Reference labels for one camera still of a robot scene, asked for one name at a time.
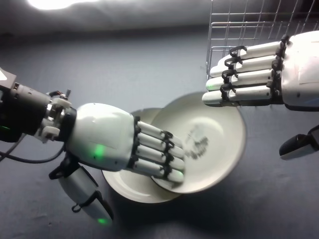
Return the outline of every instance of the robotic hand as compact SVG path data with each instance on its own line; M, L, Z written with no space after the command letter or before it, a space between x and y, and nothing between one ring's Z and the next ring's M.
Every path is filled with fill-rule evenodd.
M78 110L68 101L70 91L43 94L15 82L0 68L0 140L18 142L22 134L46 143L64 142L66 155L50 174L76 203L99 223L110 225L113 213L98 184L79 163L108 171L130 170L182 183L184 151L181 140L138 117L104 104Z
M319 111L319 31L230 50L210 70L202 101L213 107L285 104L293 111ZM319 127L280 148L282 159L319 150Z

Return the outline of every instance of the metal grid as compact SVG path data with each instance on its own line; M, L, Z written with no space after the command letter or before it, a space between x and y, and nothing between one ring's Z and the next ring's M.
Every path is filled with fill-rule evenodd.
M319 19L319 12L313 11L316 0L305 0L312 3L304 12L299 11L302 0L286 1L286 5L283 1L279 0L274 7L266 6L269 0L212 0L206 56L208 78L212 62L223 58L230 48L277 41L284 34L319 30L318 21L313 20ZM253 11L252 7L259 7L260 11Z

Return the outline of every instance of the black cable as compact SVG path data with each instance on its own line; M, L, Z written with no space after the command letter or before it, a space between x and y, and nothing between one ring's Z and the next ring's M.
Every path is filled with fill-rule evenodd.
M14 160L14 161L21 162L21 163L32 163L32 164L47 163L47 162L50 162L50 161L56 159L58 156L60 156L61 153L62 153L63 150L64 150L64 145L63 145L63 146L60 148L60 150L59 150L55 155L53 155L52 157L49 157L49 158L47 158L47 159L42 159L42 160L31 160L31 159L19 158L19 157L16 157L16 156L9 155L9 154L14 150L13 147L14 147L14 145L9 149L10 152L9 152L9 150L8 150L6 153L0 151L0 156L1 156L1 158L3 158L3 159L9 158L9 159L12 159L12 160Z
M21 143L21 141L24 139L24 137L26 137L26 134L21 135L19 140L17 142L15 142L7 152L2 153L1 158L0 158L0 162L2 160L4 160L5 158L7 158L12 151L14 151L14 149Z

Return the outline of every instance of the white robotic hand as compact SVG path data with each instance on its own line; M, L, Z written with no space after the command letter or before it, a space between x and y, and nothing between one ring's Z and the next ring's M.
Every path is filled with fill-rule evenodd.
M102 170L130 170L173 183L184 179L180 139L109 105L86 104L77 110L66 151Z
M319 111L318 56L319 31L235 47L211 68L202 101L213 107L285 104Z

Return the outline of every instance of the stacked plates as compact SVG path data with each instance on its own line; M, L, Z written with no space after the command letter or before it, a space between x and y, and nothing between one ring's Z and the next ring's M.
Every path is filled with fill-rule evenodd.
M203 93L181 97L163 109L131 113L183 142L185 180L175 185L129 171L103 171L110 186L141 203L160 203L180 194L205 190L225 178L236 166L246 145L246 127L235 107L213 108L201 102Z

